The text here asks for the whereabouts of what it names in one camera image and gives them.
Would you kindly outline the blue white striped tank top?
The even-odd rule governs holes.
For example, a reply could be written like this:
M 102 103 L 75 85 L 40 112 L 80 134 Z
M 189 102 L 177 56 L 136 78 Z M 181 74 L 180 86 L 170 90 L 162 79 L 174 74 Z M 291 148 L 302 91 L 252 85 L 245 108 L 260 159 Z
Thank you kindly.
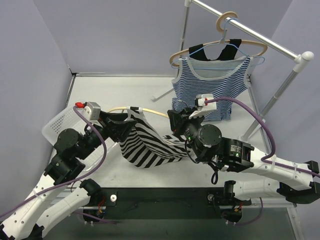
M 214 98 L 237 98 L 249 88 L 246 79 L 252 57 L 233 60 L 201 61 L 190 57 L 179 59 L 179 75 L 172 80 L 174 110 L 193 108 L 197 95 L 211 94 Z

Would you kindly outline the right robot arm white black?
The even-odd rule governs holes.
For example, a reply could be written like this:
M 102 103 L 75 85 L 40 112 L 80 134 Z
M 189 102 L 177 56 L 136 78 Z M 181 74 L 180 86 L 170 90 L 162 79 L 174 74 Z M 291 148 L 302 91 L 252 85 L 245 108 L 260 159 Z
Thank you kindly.
M 212 184 L 220 172 L 249 173 L 262 180 L 225 181 L 221 193 L 210 199 L 216 213 L 228 225 L 243 226 L 242 208 L 258 198 L 284 198 L 293 204 L 307 205 L 319 200 L 320 184 L 313 180 L 320 173 L 315 161 L 295 163 L 270 156 L 249 143 L 226 138 L 218 127 L 205 124 L 203 116 L 195 117 L 194 108 L 168 110 L 170 129 L 174 136 L 185 137 L 184 148 L 195 164 L 203 163 L 213 170 Z

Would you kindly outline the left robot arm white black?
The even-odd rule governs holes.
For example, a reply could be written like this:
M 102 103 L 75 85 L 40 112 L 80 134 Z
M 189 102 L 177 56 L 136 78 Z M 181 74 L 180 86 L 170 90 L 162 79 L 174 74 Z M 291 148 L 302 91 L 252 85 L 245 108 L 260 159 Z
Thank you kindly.
M 112 138 L 114 141 L 123 140 L 136 123 L 134 120 L 126 120 L 122 113 L 117 113 L 114 115 L 115 120 L 107 117 L 102 125 L 98 126 L 85 118 L 77 107 L 73 108 L 73 112 L 91 129 L 85 134 L 74 128 L 66 128 L 59 133 L 54 145 L 56 154 L 45 168 L 33 192 L 10 210 L 8 212 L 10 216 L 0 225 L 2 239 L 21 240 L 28 237 L 36 221 L 56 196 L 71 183 L 82 179 L 79 175 L 86 167 L 82 161 L 102 146 L 101 160 L 85 174 L 89 176 L 106 159 L 108 149 L 105 140 L 107 138 Z

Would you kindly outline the light blue wire hanger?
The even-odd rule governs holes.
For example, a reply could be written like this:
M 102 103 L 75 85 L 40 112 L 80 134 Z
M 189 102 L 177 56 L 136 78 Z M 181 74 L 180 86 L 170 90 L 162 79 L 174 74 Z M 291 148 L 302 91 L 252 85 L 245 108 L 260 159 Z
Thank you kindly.
M 220 16 L 216 21 L 216 30 L 221 33 L 220 40 L 201 43 L 198 45 L 191 46 L 187 49 L 183 49 L 174 53 L 169 58 L 169 64 L 173 69 L 177 69 L 179 67 L 179 59 L 182 57 L 190 57 L 194 60 L 203 61 L 203 62 L 210 62 L 211 59 L 207 57 L 205 48 L 216 46 L 216 45 L 223 45 L 223 49 L 221 50 L 219 56 L 215 59 L 216 61 L 230 61 L 234 60 L 237 53 L 239 53 L 240 47 L 242 45 L 254 46 L 259 47 L 262 49 L 261 52 L 255 54 L 255 57 L 262 57 L 263 54 L 268 50 L 268 46 L 265 43 L 248 40 L 248 39 L 240 39 L 240 38 L 232 38 L 227 39 L 227 24 L 231 21 L 238 21 L 238 17 L 234 12 L 225 12 L 222 16 Z

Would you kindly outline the black white striped tank top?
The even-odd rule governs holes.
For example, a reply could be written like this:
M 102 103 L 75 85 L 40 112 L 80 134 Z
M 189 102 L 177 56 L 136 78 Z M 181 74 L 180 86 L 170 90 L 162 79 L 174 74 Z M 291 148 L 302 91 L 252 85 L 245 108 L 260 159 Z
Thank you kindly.
M 128 107 L 127 119 L 136 120 L 127 139 L 119 143 L 122 156 L 137 168 L 152 168 L 188 157 L 184 139 L 161 136 L 147 121 L 141 107 Z

